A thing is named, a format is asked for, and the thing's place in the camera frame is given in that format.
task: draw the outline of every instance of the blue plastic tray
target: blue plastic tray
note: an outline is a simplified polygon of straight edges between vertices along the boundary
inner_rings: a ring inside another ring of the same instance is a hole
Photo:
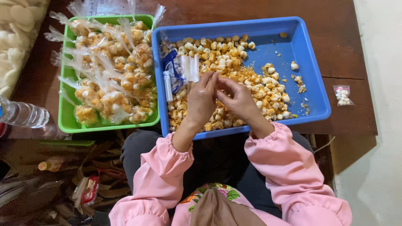
[[[287,83],[280,81],[281,84],[285,85],[286,92],[291,98],[291,102],[288,104],[288,111],[299,115],[299,117],[277,122],[285,125],[295,125],[324,120],[331,114],[328,96],[306,24],[300,17],[159,27],[152,34],[152,46],[154,47],[156,86],[158,88],[160,123],[163,136],[167,136],[170,133],[170,126],[162,74],[163,65],[161,64],[157,48],[161,43],[161,31],[167,34],[170,41],[175,42],[186,37],[194,39],[209,37],[213,39],[218,36],[241,36],[247,33],[251,37],[249,42],[253,41],[256,44],[256,48],[254,50],[246,49],[248,59],[244,60],[244,64],[246,66],[254,64],[253,68],[255,72],[262,75],[261,66],[266,63],[273,63],[276,71],[279,73],[280,80],[284,78],[288,80]],[[279,36],[281,32],[287,32],[287,37],[281,38]],[[280,53],[281,57],[278,57],[275,51]],[[290,63],[294,60],[299,64],[299,70],[291,70]],[[307,88],[305,93],[297,93],[299,88],[297,83],[291,79],[290,76],[292,74],[302,76],[303,83],[306,84]],[[309,105],[310,113],[308,116],[303,115],[305,109],[300,106],[303,102]],[[218,129],[198,133],[194,139],[200,140],[248,131],[250,131],[250,127],[247,125]]]

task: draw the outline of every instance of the floor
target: floor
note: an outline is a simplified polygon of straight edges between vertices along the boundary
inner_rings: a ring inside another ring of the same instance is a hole
[[[379,135],[334,140],[336,191],[351,206],[352,225],[400,225],[402,2],[354,2]]]

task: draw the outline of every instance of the finger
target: finger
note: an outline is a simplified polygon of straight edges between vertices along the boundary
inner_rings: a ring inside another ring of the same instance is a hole
[[[213,91],[213,90],[214,90],[215,85],[216,85],[216,81],[218,80],[218,76],[219,76],[219,72],[215,72],[215,73],[212,75],[211,79],[208,81],[208,83],[207,83],[207,85],[206,85],[206,88],[207,88],[209,91]]]
[[[214,72],[206,72],[202,75],[200,81],[198,82],[198,85],[201,88],[205,88],[209,79],[212,77],[212,75],[214,74]]]
[[[218,98],[218,100],[220,100],[224,105],[230,106],[231,102],[233,101],[230,97],[228,97],[220,90],[217,90],[215,92],[215,95]]]
[[[218,89],[224,89],[233,94],[240,92],[243,88],[242,85],[230,78],[218,78],[216,84],[218,85]]]

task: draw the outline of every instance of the person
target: person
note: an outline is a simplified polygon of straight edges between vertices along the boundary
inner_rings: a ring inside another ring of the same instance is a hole
[[[245,86],[218,75],[205,73],[191,90],[187,115],[176,132],[163,138],[139,131],[127,138],[121,158],[133,195],[115,204],[109,214],[111,225],[350,225],[348,202],[336,198],[323,184],[313,154],[292,139],[288,127],[269,122]],[[183,175],[194,161],[192,140],[212,116],[216,98],[250,126],[244,151],[252,168],[243,176],[242,189],[208,183],[182,199]],[[132,137],[138,141],[135,145]],[[140,158],[132,157],[135,152],[130,150],[147,147],[141,150]],[[247,181],[253,177],[253,169],[265,177],[262,184]],[[253,203],[247,199],[262,194],[262,187],[271,192],[273,203],[282,211],[281,218],[255,206],[263,199],[254,198]],[[168,210],[173,208],[170,218]]]

